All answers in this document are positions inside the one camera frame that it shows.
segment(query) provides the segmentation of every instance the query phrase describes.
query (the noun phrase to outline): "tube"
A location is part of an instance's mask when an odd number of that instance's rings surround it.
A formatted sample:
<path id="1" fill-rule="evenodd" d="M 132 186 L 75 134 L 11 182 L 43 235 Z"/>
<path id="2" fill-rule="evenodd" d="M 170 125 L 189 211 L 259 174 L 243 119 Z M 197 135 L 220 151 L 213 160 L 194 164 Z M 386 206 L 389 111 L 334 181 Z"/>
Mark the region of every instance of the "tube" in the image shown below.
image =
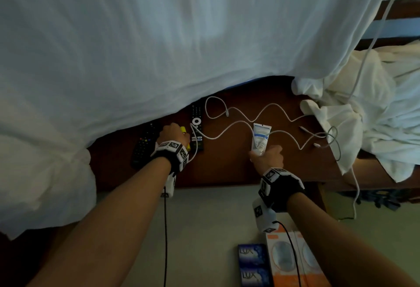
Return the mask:
<path id="1" fill-rule="evenodd" d="M 254 123 L 254 139 L 252 140 L 251 150 L 259 156 L 265 152 L 265 147 L 268 142 L 268 134 L 270 131 L 271 126 Z"/>

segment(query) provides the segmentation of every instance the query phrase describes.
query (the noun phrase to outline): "person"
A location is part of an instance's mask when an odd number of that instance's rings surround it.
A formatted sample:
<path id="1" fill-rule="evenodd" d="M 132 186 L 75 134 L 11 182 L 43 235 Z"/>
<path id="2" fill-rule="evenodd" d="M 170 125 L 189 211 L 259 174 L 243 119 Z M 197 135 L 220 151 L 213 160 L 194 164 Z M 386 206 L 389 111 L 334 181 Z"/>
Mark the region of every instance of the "person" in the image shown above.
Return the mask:
<path id="1" fill-rule="evenodd" d="M 189 134 L 172 123 L 157 140 L 187 146 Z M 283 167 L 281 146 L 249 153 L 257 172 Z M 29 287 L 120 286 L 129 273 L 171 171 L 156 157 L 111 192 L 71 232 Z M 292 194 L 287 212 L 333 286 L 419 286 L 385 256 L 365 244 L 303 193 Z"/>

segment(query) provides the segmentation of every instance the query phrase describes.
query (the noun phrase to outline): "white cable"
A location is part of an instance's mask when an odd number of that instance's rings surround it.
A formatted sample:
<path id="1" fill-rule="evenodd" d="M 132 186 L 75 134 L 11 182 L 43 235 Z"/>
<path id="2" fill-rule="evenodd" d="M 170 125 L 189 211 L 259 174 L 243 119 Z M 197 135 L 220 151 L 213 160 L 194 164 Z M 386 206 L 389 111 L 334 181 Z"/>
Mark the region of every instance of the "white cable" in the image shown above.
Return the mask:
<path id="1" fill-rule="evenodd" d="M 222 101 L 223 102 L 223 105 L 225 106 L 225 112 L 222 112 L 220 115 L 218 115 L 218 116 L 216 116 L 216 117 L 210 117 L 209 116 L 209 114 L 208 114 L 208 112 L 207 112 L 207 101 L 210 99 L 210 98 L 216 98 L 216 99 L 219 99 L 220 101 Z M 236 109 L 236 110 L 238 110 L 249 122 L 254 122 L 255 120 L 257 120 L 257 118 L 260 116 L 260 114 L 264 111 L 264 109 L 266 109 L 268 106 L 270 106 L 270 105 L 276 105 L 277 107 L 279 107 L 282 111 L 283 111 L 283 113 L 286 115 L 286 117 L 287 117 L 287 119 L 290 121 L 290 122 L 293 122 L 293 121 L 295 121 L 295 120 L 298 120 L 299 118 L 302 118 L 302 117 L 305 117 L 305 116 L 307 116 L 307 115 L 303 115 L 303 116 L 300 116 L 300 117 L 298 117 L 298 118 L 296 118 L 296 119 L 293 119 L 293 120 L 290 120 L 290 118 L 289 118 L 289 116 L 286 114 L 286 112 L 284 111 L 284 109 L 280 106 L 280 105 L 278 105 L 278 104 L 268 104 L 268 105 L 266 105 L 261 111 L 260 111 L 260 113 L 258 114 L 258 116 L 254 119 L 254 120 L 250 120 L 250 119 L 248 119 L 248 117 L 247 116 L 245 116 L 244 115 L 244 113 L 242 112 L 242 111 L 240 111 L 239 109 L 237 109 L 237 108 L 235 108 L 235 107 L 230 107 L 230 108 L 227 108 L 227 106 L 226 106 L 226 104 L 225 104 L 225 102 L 222 100 L 222 99 L 220 99 L 220 98 L 218 98 L 218 97 L 215 97 L 215 96 L 210 96 L 210 97 L 208 97 L 207 99 L 206 99 L 206 102 L 205 102 L 205 104 L 204 104 L 204 110 L 205 110 L 205 112 L 206 112 L 206 115 L 207 115 L 207 117 L 209 117 L 210 119 L 216 119 L 216 118 L 218 118 L 218 117 L 220 117 L 220 116 L 222 116 L 223 114 L 226 114 L 226 116 L 229 116 L 229 112 L 228 112 L 228 110 L 229 109 Z M 197 154 L 197 150 L 198 150 L 198 139 L 197 139 L 197 135 L 196 135 L 196 133 L 195 133 L 195 131 L 198 131 L 198 133 L 200 134 L 200 135 L 202 135 L 203 137 L 205 137 L 206 139 L 209 139 L 209 140 L 215 140 L 215 139 L 218 139 L 220 136 L 222 136 L 230 127 L 232 127 L 234 124 L 237 124 L 237 123 L 239 123 L 239 122 L 243 122 L 244 124 L 246 124 L 248 127 L 249 127 L 249 129 L 251 130 L 251 133 L 252 133 L 252 139 L 253 139 L 253 141 L 254 141 L 254 143 L 255 143 L 255 138 L 254 138 L 254 130 L 252 129 L 252 127 L 251 127 L 251 125 L 248 123 L 248 122 L 246 122 L 246 121 L 243 121 L 243 120 L 239 120 L 239 121 L 235 121 L 235 122 L 233 122 L 233 123 L 231 123 L 230 125 L 228 125 L 228 127 L 226 127 L 217 137 L 208 137 L 208 136 L 206 136 L 204 133 L 202 133 L 195 125 L 193 125 L 192 123 L 190 123 L 190 127 L 191 127 L 191 129 L 192 129 L 192 133 L 194 134 L 194 137 L 195 137 L 195 152 L 194 152 L 194 155 L 191 157 L 191 159 L 189 159 L 189 161 L 188 161 L 188 163 L 190 163 L 194 158 L 195 158 L 195 156 L 196 156 L 196 154 Z M 333 140 L 328 144 L 328 145 L 326 145 L 326 146 L 324 146 L 324 147 L 327 147 L 327 146 L 329 146 L 331 143 L 333 143 L 334 141 L 335 142 L 337 142 L 337 136 L 338 136 L 338 131 L 337 131 L 337 134 L 335 135 L 335 136 L 333 136 L 332 134 L 330 134 L 329 133 L 329 131 L 332 129 L 332 127 L 330 128 L 330 130 L 328 131 L 328 132 L 317 132 L 317 133 L 312 133 L 312 132 L 310 132 L 310 131 L 308 131 L 307 129 L 305 129 L 304 127 L 302 127 L 302 126 L 300 126 L 300 128 L 302 129 L 302 130 L 304 130 L 304 131 L 306 131 L 306 132 L 308 132 L 308 133 L 310 133 L 312 136 L 310 136 L 309 137 L 309 139 L 303 144 L 303 146 L 301 147 L 300 145 L 299 145 L 299 143 L 297 142 L 297 140 L 290 134 L 290 133 L 288 133 L 287 131 L 283 131 L 283 130 L 276 130 L 276 131 L 271 131 L 268 135 L 271 135 L 271 134 L 273 134 L 273 133 L 276 133 L 276 132 L 283 132 L 283 133 L 286 133 L 287 135 L 289 135 L 292 139 L 293 139 L 293 141 L 295 141 L 295 143 L 296 143 L 296 145 L 297 145 L 297 147 L 299 148 L 299 150 L 302 150 L 306 145 L 307 145 L 307 143 L 313 138 L 313 137 L 318 137 L 318 138 L 325 138 L 326 136 L 331 136 L 332 138 L 333 138 Z M 314 145 L 316 146 L 316 147 L 318 147 L 318 148 L 324 148 L 324 147 L 321 147 L 320 145 L 318 145 L 317 143 L 314 143 Z"/>
<path id="2" fill-rule="evenodd" d="M 370 51 L 372 50 L 372 47 L 375 45 L 376 40 L 378 39 L 379 35 L 381 34 L 383 26 L 385 25 L 386 17 L 388 16 L 389 10 L 391 9 L 391 6 L 394 2 L 395 2 L 395 0 L 389 0 L 388 5 L 386 6 L 385 12 L 382 15 L 382 19 L 381 19 L 380 25 L 378 27 L 378 30 L 376 31 L 375 37 L 373 38 L 372 42 L 369 45 L 369 48 L 367 49 L 367 51 L 365 53 L 365 56 L 363 57 L 362 63 L 361 63 L 360 68 L 359 68 L 359 72 L 357 73 L 356 82 L 354 83 L 352 92 L 350 93 L 350 96 L 347 99 L 347 103 L 349 103 L 350 99 L 354 95 L 354 92 L 356 91 L 357 85 L 359 85 L 360 77 L 362 75 L 362 69 L 363 69 L 363 66 L 365 66 L 366 58 L 367 58 L 368 54 L 370 53 Z"/>
<path id="3" fill-rule="evenodd" d="M 350 168 L 350 172 L 352 173 L 354 183 L 356 185 L 356 196 L 354 197 L 354 200 L 353 200 L 353 217 L 344 217 L 342 219 L 339 219 L 339 221 L 342 221 L 344 219 L 356 219 L 357 218 L 356 202 L 357 202 L 357 199 L 359 198 L 359 195 L 360 195 L 360 187 L 359 187 L 359 183 L 357 182 L 356 175 L 354 174 L 353 167 Z"/>

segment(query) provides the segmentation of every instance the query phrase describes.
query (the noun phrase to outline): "white sheet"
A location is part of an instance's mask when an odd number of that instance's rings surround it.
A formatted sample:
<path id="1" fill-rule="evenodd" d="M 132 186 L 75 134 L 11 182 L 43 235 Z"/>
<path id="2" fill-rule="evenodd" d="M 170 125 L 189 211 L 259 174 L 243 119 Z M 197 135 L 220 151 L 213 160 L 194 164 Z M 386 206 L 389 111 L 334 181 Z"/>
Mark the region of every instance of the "white sheet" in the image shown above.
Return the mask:
<path id="1" fill-rule="evenodd" d="M 81 218 L 100 136 L 249 79 L 337 72 L 380 1 L 0 0 L 0 230 Z"/>
<path id="2" fill-rule="evenodd" d="M 349 112 L 350 105 L 343 103 L 353 88 L 364 54 L 354 51 L 341 72 L 323 80 L 295 79 L 294 93 L 310 93 L 326 113 L 341 107 L 341 121 L 334 123 L 344 158 L 348 158 L 339 164 L 342 172 L 351 167 L 354 154 L 361 148 L 375 154 L 386 172 L 401 182 L 410 177 L 415 164 L 420 164 L 420 42 L 371 51 L 359 88 L 350 100 L 353 111 Z M 316 104 L 312 108 L 323 126 L 333 124 L 317 113 Z"/>

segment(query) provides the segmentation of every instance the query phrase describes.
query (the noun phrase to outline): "yellow object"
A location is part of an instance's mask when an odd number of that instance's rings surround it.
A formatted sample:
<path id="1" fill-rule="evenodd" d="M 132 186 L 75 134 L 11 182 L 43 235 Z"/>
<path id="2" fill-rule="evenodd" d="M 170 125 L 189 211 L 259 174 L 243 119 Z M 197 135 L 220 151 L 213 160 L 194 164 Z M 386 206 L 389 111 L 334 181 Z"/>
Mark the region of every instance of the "yellow object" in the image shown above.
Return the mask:
<path id="1" fill-rule="evenodd" d="M 182 132 L 183 134 L 186 134 L 186 129 L 185 129 L 185 127 L 184 127 L 184 126 L 181 126 L 180 128 L 181 128 L 181 132 Z M 187 151 L 190 151 L 190 150 L 191 150 L 191 147 L 189 146 L 189 144 L 186 146 L 186 150 L 187 150 Z"/>

